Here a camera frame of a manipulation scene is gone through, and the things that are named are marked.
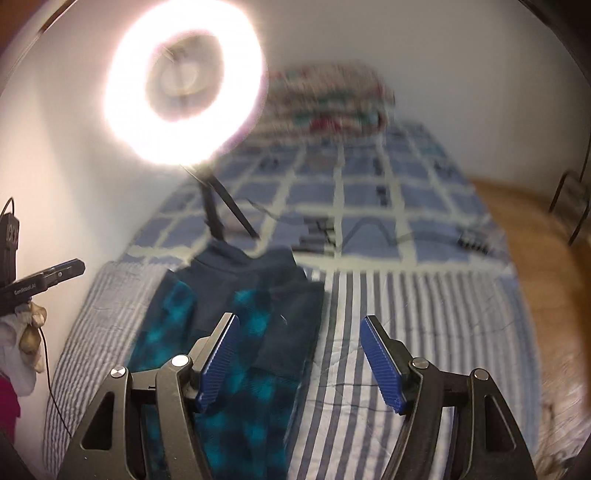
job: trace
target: black clamp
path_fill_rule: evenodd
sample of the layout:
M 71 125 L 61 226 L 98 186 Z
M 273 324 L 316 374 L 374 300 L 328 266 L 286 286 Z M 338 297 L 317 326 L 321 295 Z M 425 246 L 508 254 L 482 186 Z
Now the black clamp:
M 217 397 L 239 328 L 238 317 L 225 313 L 188 355 L 177 355 L 155 370 L 111 369 L 70 441 L 57 479 L 145 479 L 140 410 L 153 404 L 170 480 L 213 480 L 191 413 L 203 411 Z
M 444 480 L 537 479 L 519 427 L 486 370 L 458 375 L 412 358 L 374 315 L 365 317 L 361 328 L 384 400 L 405 416 L 382 480 L 429 478 L 443 407 L 454 407 Z

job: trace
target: mattress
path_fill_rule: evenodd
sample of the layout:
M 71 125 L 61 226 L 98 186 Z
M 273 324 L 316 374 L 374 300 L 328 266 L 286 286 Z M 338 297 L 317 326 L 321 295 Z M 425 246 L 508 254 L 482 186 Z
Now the mattress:
M 442 370 L 489 370 L 535 452 L 540 367 L 514 265 L 474 187 L 422 125 L 393 120 L 382 134 L 344 144 L 241 148 L 217 162 L 216 175 L 260 233 L 257 241 L 248 237 L 219 205 L 227 241 L 248 254 L 301 245 L 310 235 L 303 216 L 334 223 L 319 253 L 294 255 L 312 279 L 324 281 L 327 295 L 309 383 L 286 439 L 289 478 L 381 476 L 402 419 L 384 404 L 359 344 L 359 322 L 372 313 L 414 356 Z M 474 229 L 493 239 L 489 255 L 457 245 Z M 112 268 L 181 266 L 208 240 L 198 185 L 190 180 Z M 84 355 L 74 355 L 79 345 L 105 341 L 97 332 L 106 326 L 92 312 L 77 320 L 54 380 L 71 429 L 112 366 L 92 360 L 86 370 L 95 381 L 68 374 L 82 362 Z M 125 335 L 133 339 L 134 328 Z M 82 394 L 69 393 L 82 387 Z M 443 471 L 451 415 L 443 415 L 433 478 Z M 53 473 L 66 445 L 48 404 L 45 457 Z

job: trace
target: black device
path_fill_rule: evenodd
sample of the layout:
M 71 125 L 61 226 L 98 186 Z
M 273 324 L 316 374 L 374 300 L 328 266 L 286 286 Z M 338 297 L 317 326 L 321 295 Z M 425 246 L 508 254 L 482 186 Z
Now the black device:
M 12 212 L 7 212 L 11 203 Z M 19 230 L 20 222 L 14 216 L 14 199 L 11 197 L 0 213 L 0 317 L 14 313 L 34 295 L 78 277 L 86 269 L 84 262 L 75 258 L 16 281 Z
M 12 202 L 12 212 L 7 212 Z M 17 249 L 20 223 L 14 216 L 14 200 L 10 198 L 0 215 L 0 288 L 17 279 Z
M 0 317 L 14 313 L 16 307 L 27 303 L 34 295 L 58 283 L 79 277 L 85 269 L 84 262 L 75 258 L 0 288 Z

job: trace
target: striped bedsheet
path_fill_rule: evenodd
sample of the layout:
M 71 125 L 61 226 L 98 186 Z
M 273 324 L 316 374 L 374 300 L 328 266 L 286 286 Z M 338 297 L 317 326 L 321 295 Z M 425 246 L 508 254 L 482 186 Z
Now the striped bedsheet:
M 108 264 L 68 338 L 54 380 L 66 423 L 75 430 L 111 366 L 126 361 L 166 265 Z M 387 407 L 359 344 L 367 314 L 392 338 L 442 370 L 489 370 L 530 451 L 537 444 L 540 375 L 531 325 L 514 281 L 486 272 L 325 271 L 307 269 L 327 292 L 309 384 L 287 448 L 290 479 L 378 479 L 402 418 Z M 444 412 L 432 478 L 440 478 L 452 412 Z M 57 475 L 67 436 L 47 407 L 44 458 Z

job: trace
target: white wall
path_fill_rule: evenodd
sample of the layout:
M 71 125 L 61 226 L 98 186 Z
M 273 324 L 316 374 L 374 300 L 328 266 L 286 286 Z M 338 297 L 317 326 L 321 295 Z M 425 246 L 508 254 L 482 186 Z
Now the white wall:
M 553 193 L 587 146 L 589 87 L 517 0 L 240 0 L 271 67 L 361 59 L 473 177 Z
M 14 196 L 21 221 L 18 275 L 76 257 L 86 263 L 82 277 L 35 297 L 48 310 L 52 374 L 97 270 L 123 253 L 186 178 L 177 168 L 137 159 L 103 122 L 107 65 L 131 22 L 118 3 L 75 5 L 33 47 L 0 97 L 0 202 Z M 36 473 L 43 470 L 47 394 L 38 376 L 33 395 L 20 402 L 17 449 Z
M 589 88 L 553 34 L 517 0 L 238 0 L 270 68 L 361 59 L 395 89 L 401 116 L 424 122 L 471 176 L 551 193 L 577 168 Z M 0 77 L 59 0 L 0 59 Z M 0 98 L 0 200 L 21 219 L 20 275 L 80 257 L 87 273 L 48 307 L 53 368 L 97 269 L 119 256 L 179 176 L 148 168 L 104 125 L 112 52 L 156 0 L 78 2 L 17 69 Z M 24 399 L 17 443 L 40 467 L 46 385 Z

